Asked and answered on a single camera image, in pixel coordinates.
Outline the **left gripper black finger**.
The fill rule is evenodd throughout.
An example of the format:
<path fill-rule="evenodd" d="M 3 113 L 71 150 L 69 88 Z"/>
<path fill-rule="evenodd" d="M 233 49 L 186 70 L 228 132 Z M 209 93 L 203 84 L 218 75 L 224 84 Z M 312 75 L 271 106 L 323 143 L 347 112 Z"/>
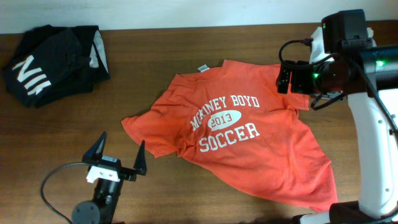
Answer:
<path fill-rule="evenodd" d="M 81 161 L 90 164 L 98 163 L 103 156 L 106 138 L 107 134 L 104 131 L 99 137 L 99 139 L 90 147 L 90 149 L 84 153 Z"/>
<path fill-rule="evenodd" d="M 145 176 L 147 173 L 147 164 L 146 164 L 146 149 L 145 149 L 145 141 L 142 140 L 141 145 L 139 147 L 136 160 L 134 162 L 133 169 L 137 175 Z"/>

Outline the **black folded shirt white letters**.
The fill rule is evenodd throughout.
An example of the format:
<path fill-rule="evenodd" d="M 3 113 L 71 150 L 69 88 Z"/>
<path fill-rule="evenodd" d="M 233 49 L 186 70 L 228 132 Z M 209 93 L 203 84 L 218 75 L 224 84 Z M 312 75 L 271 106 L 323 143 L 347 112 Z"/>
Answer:
<path fill-rule="evenodd" d="M 2 78 L 7 92 L 28 108 L 92 92 L 95 84 L 110 78 L 99 27 L 28 30 L 3 67 Z"/>

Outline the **red soccer t-shirt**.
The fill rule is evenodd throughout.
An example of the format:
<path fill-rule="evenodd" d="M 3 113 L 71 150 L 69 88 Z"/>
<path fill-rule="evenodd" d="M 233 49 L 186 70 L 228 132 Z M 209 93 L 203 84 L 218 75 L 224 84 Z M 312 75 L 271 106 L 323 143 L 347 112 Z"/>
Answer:
<path fill-rule="evenodd" d="M 177 74 L 122 126 L 155 157 L 176 153 L 246 194 L 326 211 L 338 200 L 331 161 L 299 118 L 308 97 L 277 92 L 279 70 L 225 60 Z"/>

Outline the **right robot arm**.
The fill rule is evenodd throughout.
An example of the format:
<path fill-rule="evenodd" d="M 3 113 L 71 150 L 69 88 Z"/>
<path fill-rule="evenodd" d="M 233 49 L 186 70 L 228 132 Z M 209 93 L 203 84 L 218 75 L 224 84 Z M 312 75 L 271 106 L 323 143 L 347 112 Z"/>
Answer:
<path fill-rule="evenodd" d="M 292 222 L 396 223 L 397 47 L 375 44 L 361 9 L 324 17 L 303 44 L 312 50 L 310 60 L 281 60 L 277 90 L 314 96 L 313 110 L 348 100 L 358 138 L 361 192 L 357 201 L 334 203 Z"/>

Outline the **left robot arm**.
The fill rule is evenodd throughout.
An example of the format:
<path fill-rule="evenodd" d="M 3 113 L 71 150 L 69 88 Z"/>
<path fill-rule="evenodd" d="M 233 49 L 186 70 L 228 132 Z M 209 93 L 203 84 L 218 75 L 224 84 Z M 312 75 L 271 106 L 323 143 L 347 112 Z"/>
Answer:
<path fill-rule="evenodd" d="M 147 164 L 145 142 L 139 147 L 132 169 L 123 167 L 121 160 L 103 154 L 107 134 L 103 133 L 83 155 L 82 161 L 89 165 L 87 182 L 96 184 L 93 198 L 81 202 L 72 211 L 76 224 L 109 224 L 112 222 L 123 183 L 134 182 L 138 175 L 145 176 Z"/>

